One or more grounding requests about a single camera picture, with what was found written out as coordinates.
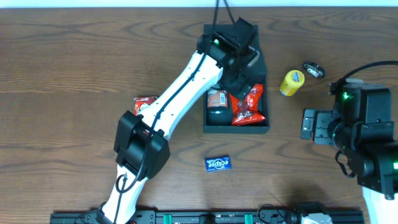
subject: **red chip bag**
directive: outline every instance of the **red chip bag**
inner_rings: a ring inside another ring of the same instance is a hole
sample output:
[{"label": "red chip bag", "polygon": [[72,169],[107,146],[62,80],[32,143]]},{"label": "red chip bag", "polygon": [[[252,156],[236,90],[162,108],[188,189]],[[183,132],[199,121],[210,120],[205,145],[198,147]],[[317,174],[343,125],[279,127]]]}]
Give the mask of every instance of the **red chip bag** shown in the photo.
[{"label": "red chip bag", "polygon": [[246,111],[245,113],[240,113],[234,117],[232,120],[232,126],[242,126],[245,124],[257,123],[264,121],[265,119],[266,117],[259,112]]},{"label": "red chip bag", "polygon": [[258,104],[262,95],[262,85],[255,84],[244,100],[238,100],[233,95],[231,98],[234,119],[232,126],[242,126],[245,124],[257,123],[264,121],[265,116],[258,112]]},{"label": "red chip bag", "polygon": [[134,101],[134,114],[137,116],[141,113],[141,111],[151,105],[157,96],[144,96],[144,97],[135,97]]},{"label": "red chip bag", "polygon": [[262,85],[255,84],[245,99],[249,105],[249,110],[258,111],[257,106],[259,104],[261,95],[262,95]]},{"label": "red chip bag", "polygon": [[239,108],[238,108],[238,103],[239,100],[235,98],[235,96],[229,94],[229,98],[231,99],[231,105],[232,105],[232,112],[234,113],[234,115],[238,112]]}]

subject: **green light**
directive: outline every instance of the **green light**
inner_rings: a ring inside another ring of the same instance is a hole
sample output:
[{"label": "green light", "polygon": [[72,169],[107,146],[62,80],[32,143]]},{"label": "green light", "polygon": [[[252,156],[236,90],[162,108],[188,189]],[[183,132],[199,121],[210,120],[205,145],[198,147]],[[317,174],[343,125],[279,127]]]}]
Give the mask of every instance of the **green light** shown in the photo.
[{"label": "green light", "polygon": [[344,100],[347,100],[347,99],[349,98],[347,92],[344,92],[344,93],[343,93],[343,98],[344,98]]}]

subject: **yellow container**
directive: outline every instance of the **yellow container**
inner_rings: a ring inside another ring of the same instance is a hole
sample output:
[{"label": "yellow container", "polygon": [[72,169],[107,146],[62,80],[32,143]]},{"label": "yellow container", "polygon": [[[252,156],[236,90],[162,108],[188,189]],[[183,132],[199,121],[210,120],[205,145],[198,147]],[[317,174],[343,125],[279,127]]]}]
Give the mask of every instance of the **yellow container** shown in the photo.
[{"label": "yellow container", "polygon": [[293,96],[294,93],[304,84],[304,74],[298,70],[288,72],[280,84],[279,90],[285,96]]}]

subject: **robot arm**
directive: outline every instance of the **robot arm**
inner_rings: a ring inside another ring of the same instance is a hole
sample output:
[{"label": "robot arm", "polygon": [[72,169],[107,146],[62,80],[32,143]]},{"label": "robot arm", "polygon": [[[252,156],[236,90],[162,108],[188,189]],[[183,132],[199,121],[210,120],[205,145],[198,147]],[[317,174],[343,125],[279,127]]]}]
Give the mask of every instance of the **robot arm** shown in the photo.
[{"label": "robot arm", "polygon": [[249,44],[255,36],[253,26],[240,18],[231,30],[202,35],[197,51],[169,88],[139,116],[125,112],[114,145],[118,176],[99,211],[101,223],[126,223],[133,216],[145,182],[170,156],[168,140],[176,125],[204,92],[220,83],[237,98],[249,93],[258,77],[241,72],[254,73],[259,51]]},{"label": "robot arm", "polygon": [[[195,52],[192,55],[191,61],[188,63],[181,75],[170,85],[170,87],[148,108],[143,112],[142,122],[148,126],[152,126],[156,113],[163,107],[164,103],[177,91],[177,89],[189,78],[193,70],[198,66],[202,55]],[[223,68],[216,66],[217,62],[209,56],[206,56],[200,70],[195,75],[195,78],[190,81],[179,94],[169,103],[162,117],[158,120],[155,126],[155,131],[162,130],[164,132],[163,138],[169,140],[174,128],[184,116],[184,114],[191,108],[196,100],[204,94],[207,89],[217,84],[223,74]],[[116,190],[116,184],[123,189],[123,184],[129,186],[136,177],[126,166],[118,165],[118,177],[126,176],[126,183],[122,181],[116,182],[113,187],[109,200],[104,204],[102,211],[105,217],[112,222],[126,223],[136,211],[136,202],[138,196],[144,187],[147,177],[141,181],[137,181],[131,190],[120,194]]]},{"label": "robot arm", "polygon": [[[346,80],[362,69],[398,65],[396,61],[375,62],[357,68],[330,85],[336,95],[331,111],[305,110],[302,138],[315,144],[335,145],[336,161],[344,175],[357,178],[363,186],[372,224],[393,223],[398,209],[398,143],[391,121],[391,94],[382,85]],[[346,166],[339,156],[348,158]]]}]

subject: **wood grain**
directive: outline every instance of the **wood grain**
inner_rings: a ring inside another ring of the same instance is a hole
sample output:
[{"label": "wood grain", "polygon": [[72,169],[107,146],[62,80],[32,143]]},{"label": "wood grain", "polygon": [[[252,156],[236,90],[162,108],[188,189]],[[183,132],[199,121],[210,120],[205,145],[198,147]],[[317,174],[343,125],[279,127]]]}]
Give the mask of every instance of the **wood grain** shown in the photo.
[{"label": "wood grain", "polygon": [[[159,210],[257,208],[319,201],[368,213],[335,149],[299,138],[304,108],[331,108],[328,83],[378,60],[398,58],[398,9],[234,8],[259,25],[269,69],[266,135],[203,134],[197,102],[177,126],[171,157],[139,205]],[[132,99],[160,95],[185,68],[212,9],[0,9],[0,223],[48,223],[54,211],[84,211],[109,197],[113,141]],[[228,23],[227,13],[219,21]],[[293,97],[279,93],[292,68],[314,60]],[[392,90],[394,67],[361,72]],[[203,158],[229,154],[233,170],[207,174]]]}]

